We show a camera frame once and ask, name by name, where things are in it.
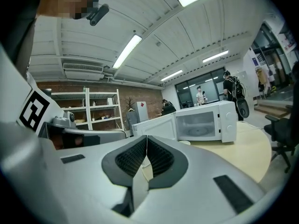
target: round table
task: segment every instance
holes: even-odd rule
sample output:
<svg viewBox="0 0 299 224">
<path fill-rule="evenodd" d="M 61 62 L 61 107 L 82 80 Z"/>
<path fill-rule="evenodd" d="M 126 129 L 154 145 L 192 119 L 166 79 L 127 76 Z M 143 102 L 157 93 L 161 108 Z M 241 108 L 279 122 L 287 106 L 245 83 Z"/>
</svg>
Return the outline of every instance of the round table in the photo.
<svg viewBox="0 0 299 224">
<path fill-rule="evenodd" d="M 268 137 L 258 128 L 237 122 L 235 142 L 191 141 L 191 145 L 209 150 L 239 168 L 256 182 L 266 174 L 271 161 Z"/>
</svg>

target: white microwave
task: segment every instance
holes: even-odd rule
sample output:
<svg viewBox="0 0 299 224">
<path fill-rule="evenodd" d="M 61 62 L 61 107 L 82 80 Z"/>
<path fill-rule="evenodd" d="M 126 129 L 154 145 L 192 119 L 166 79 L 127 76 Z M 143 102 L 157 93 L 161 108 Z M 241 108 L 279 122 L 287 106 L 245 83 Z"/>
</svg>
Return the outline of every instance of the white microwave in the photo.
<svg viewBox="0 0 299 224">
<path fill-rule="evenodd" d="M 219 101 L 182 109 L 133 125 L 133 134 L 154 135 L 172 140 L 236 140 L 235 104 Z"/>
</svg>

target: air conditioner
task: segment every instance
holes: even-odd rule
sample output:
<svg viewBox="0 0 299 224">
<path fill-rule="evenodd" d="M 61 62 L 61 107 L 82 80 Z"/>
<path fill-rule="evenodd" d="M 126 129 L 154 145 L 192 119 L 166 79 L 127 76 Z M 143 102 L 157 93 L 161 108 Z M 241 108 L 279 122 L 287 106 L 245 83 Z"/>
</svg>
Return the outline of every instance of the air conditioner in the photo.
<svg viewBox="0 0 299 224">
<path fill-rule="evenodd" d="M 103 67 L 83 64 L 64 63 L 67 79 L 98 81 L 104 78 Z"/>
</svg>

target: office chair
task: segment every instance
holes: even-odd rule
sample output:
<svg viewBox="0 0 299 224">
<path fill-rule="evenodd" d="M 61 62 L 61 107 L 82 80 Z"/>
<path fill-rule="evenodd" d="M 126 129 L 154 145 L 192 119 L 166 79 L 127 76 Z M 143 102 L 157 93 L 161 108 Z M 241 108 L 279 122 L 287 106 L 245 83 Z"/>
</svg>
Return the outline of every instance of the office chair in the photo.
<svg viewBox="0 0 299 224">
<path fill-rule="evenodd" d="M 276 153 L 272 156 L 271 161 L 275 159 L 278 155 L 282 155 L 283 159 L 287 164 L 285 173 L 287 173 L 291 164 L 286 156 L 286 152 L 291 151 L 291 155 L 294 155 L 295 147 L 299 143 L 299 134 L 296 133 L 296 122 L 299 120 L 299 82 L 296 81 L 293 90 L 293 106 L 287 105 L 286 107 L 291 109 L 291 116 L 289 119 L 281 118 L 278 119 L 271 115 L 266 115 L 265 118 L 271 121 L 271 124 L 266 125 L 264 130 L 271 135 L 272 141 L 277 141 L 278 146 L 272 147 L 272 151 Z"/>
</svg>

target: red brick wall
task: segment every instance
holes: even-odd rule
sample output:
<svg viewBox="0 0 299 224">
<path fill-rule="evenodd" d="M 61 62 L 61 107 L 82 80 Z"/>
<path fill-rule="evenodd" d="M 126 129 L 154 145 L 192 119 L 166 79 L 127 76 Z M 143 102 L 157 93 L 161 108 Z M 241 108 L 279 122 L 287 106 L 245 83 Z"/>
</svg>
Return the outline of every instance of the red brick wall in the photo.
<svg viewBox="0 0 299 224">
<path fill-rule="evenodd" d="M 162 93 L 160 90 L 139 88 L 126 85 L 112 85 L 112 84 L 97 84 L 97 83 L 82 83 L 82 82 L 39 82 L 37 86 L 40 89 L 52 89 L 52 92 L 81 92 L 83 87 L 89 88 L 90 92 L 116 92 L 116 89 L 119 91 L 120 103 L 121 103 L 121 114 L 122 120 L 126 129 L 128 129 L 126 120 L 126 112 L 128 111 L 126 100 L 131 97 L 132 102 L 145 101 L 148 108 L 148 115 L 150 119 L 156 118 L 156 114 L 161 113 L 162 109 Z M 97 105 L 107 104 L 105 99 L 96 100 Z M 58 101 L 57 102 L 61 107 L 79 107 L 82 106 L 82 101 L 80 100 L 67 100 L 67 101 Z M 84 112 L 74 112 L 75 119 L 85 119 L 86 115 Z M 92 111 L 91 116 L 99 118 L 105 115 L 110 117 L 113 115 L 113 110 L 100 110 Z M 93 124 L 94 130 L 108 130 L 116 128 L 115 121 L 106 121 L 97 124 Z"/>
</svg>

